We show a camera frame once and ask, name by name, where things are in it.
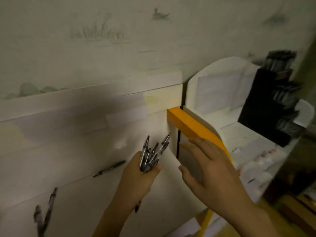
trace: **hand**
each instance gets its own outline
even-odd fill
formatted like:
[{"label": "hand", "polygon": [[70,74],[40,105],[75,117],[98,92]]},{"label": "hand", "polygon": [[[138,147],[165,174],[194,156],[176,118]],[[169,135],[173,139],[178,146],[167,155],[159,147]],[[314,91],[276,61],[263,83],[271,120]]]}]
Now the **hand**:
[{"label": "hand", "polygon": [[257,209],[244,189],[237,171],[225,152],[203,139],[189,139],[181,146],[189,151],[201,168],[202,183],[180,166],[182,178],[193,194],[224,219],[234,221],[242,212]]},{"label": "hand", "polygon": [[116,189],[112,202],[128,211],[144,198],[161,170],[157,164],[147,173],[140,171],[140,154],[137,152],[128,165],[124,168],[120,183]]}]

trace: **person's right hand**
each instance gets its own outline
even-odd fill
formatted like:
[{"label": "person's right hand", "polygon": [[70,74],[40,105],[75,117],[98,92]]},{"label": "person's right hand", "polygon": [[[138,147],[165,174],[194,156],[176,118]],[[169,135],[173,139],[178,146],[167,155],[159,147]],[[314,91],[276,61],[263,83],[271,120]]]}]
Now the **person's right hand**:
[{"label": "person's right hand", "polygon": [[240,218],[245,210],[251,212],[257,209],[222,149],[200,137],[189,139],[189,142],[181,146],[199,164],[202,183],[197,182],[186,167],[180,166],[179,169],[184,182],[197,198],[228,222]]}]

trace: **wallpaper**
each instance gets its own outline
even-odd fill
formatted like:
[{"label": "wallpaper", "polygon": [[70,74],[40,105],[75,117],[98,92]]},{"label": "wallpaper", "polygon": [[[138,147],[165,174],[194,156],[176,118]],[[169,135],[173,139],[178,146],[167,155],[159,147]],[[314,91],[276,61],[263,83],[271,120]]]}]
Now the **wallpaper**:
[{"label": "wallpaper", "polygon": [[0,99],[298,51],[316,0],[1,0]]}]

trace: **yellow strip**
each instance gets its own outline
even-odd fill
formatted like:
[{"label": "yellow strip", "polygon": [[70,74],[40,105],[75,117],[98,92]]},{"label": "yellow strip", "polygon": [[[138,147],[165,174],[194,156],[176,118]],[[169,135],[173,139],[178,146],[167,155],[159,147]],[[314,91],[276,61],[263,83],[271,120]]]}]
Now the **yellow strip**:
[{"label": "yellow strip", "polygon": [[[211,132],[189,114],[181,110],[179,107],[174,107],[167,110],[167,120],[177,127],[188,138],[196,138],[199,136],[213,142],[219,148],[225,151],[231,162],[230,155],[223,142],[213,132]],[[213,211],[208,209],[197,237],[202,237],[204,235],[212,215]]]}]

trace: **person's left hand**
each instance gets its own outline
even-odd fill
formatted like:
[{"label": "person's left hand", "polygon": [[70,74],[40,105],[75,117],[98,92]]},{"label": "person's left hand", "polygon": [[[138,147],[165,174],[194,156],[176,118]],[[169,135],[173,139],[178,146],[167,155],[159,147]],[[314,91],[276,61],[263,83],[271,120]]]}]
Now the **person's left hand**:
[{"label": "person's left hand", "polygon": [[116,205],[128,211],[132,211],[150,191],[152,183],[161,170],[161,165],[157,164],[147,173],[140,171],[140,155],[141,152],[137,152],[124,168],[112,200]]}]

